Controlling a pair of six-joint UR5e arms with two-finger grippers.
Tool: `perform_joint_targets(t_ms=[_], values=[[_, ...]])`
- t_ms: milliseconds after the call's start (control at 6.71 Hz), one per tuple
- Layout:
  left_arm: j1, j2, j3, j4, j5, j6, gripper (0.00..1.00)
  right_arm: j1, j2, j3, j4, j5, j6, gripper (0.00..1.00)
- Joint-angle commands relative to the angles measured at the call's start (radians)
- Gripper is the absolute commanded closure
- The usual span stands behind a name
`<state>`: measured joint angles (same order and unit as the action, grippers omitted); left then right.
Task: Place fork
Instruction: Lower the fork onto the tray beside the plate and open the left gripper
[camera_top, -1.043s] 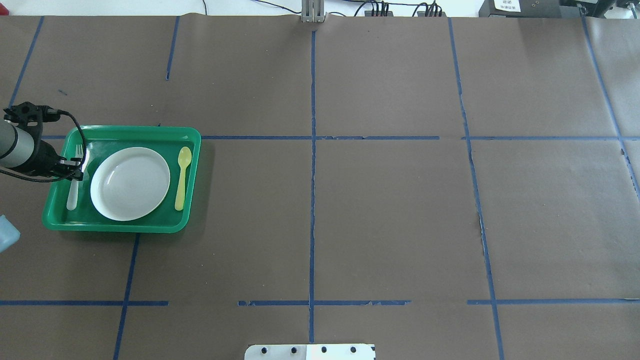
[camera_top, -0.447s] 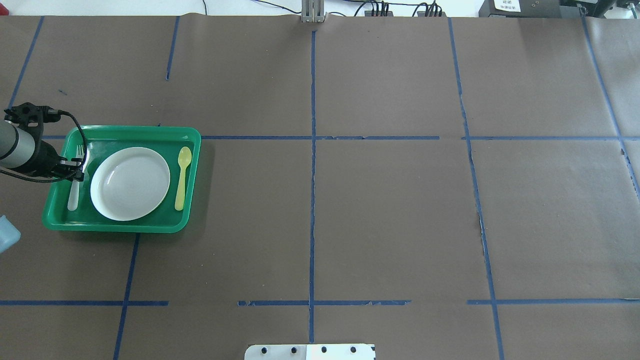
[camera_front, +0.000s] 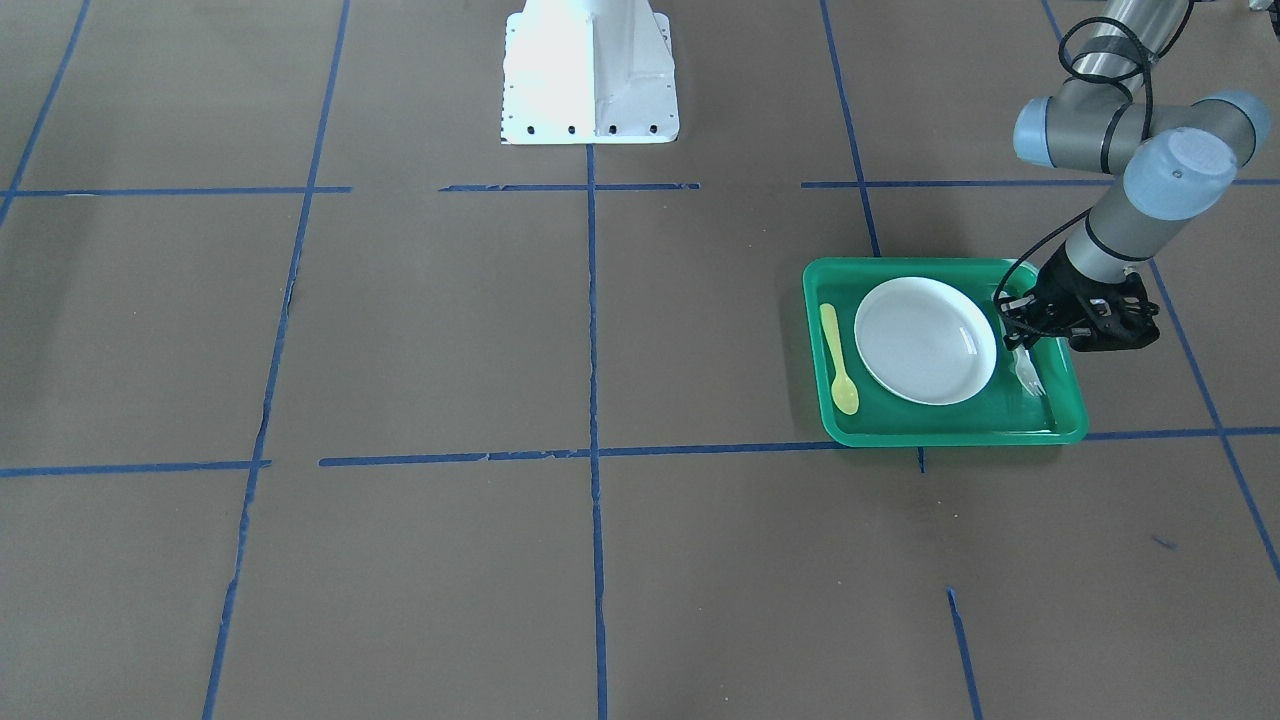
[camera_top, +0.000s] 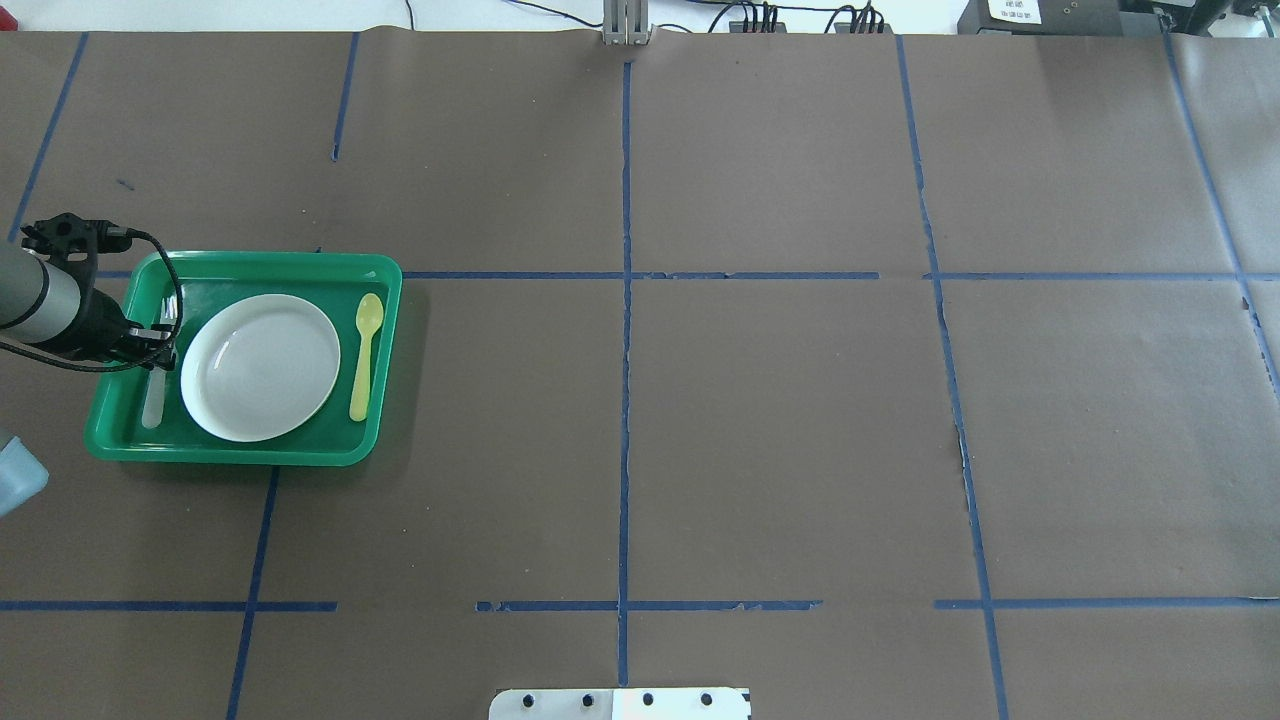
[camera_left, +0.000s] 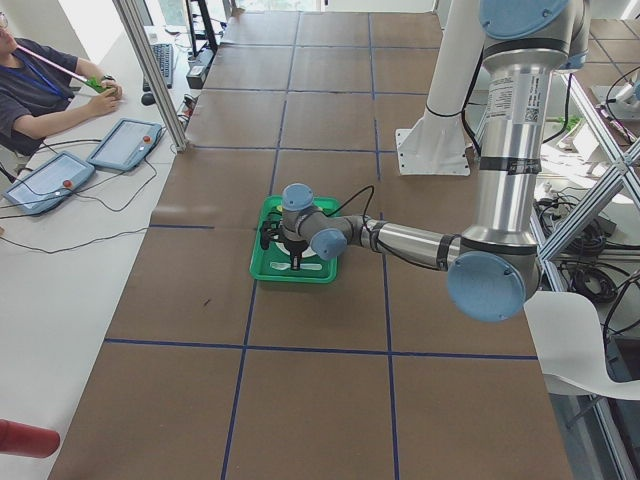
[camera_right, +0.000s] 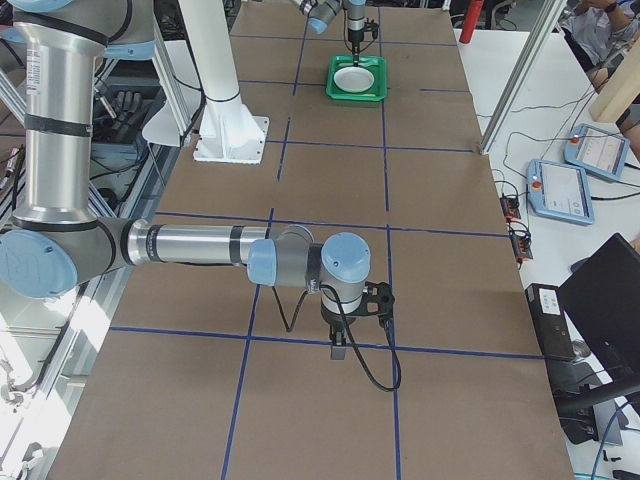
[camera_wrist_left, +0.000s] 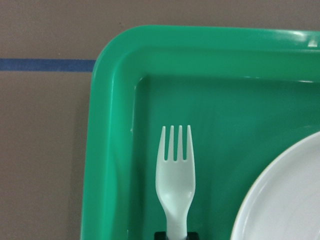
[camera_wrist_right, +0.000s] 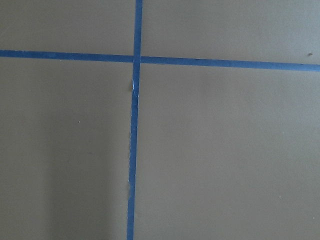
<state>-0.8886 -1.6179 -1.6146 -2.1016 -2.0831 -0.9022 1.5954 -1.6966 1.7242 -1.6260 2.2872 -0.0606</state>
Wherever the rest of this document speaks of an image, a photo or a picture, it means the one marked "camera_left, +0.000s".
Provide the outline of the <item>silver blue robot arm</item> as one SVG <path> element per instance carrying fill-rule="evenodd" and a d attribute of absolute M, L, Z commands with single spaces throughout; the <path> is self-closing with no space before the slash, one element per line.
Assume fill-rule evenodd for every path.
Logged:
<path fill-rule="evenodd" d="M 471 318 L 499 322 L 518 313 L 540 280 L 529 218 L 551 78 L 583 65 L 589 23 L 585 1 L 481 2 L 473 26 L 483 35 L 490 82 L 474 222 L 447 235 L 366 215 L 334 218 L 315 206 L 308 186 L 291 184 L 276 232 L 292 266 L 306 250 L 331 260 L 356 244 L 445 272 L 453 303 Z"/>

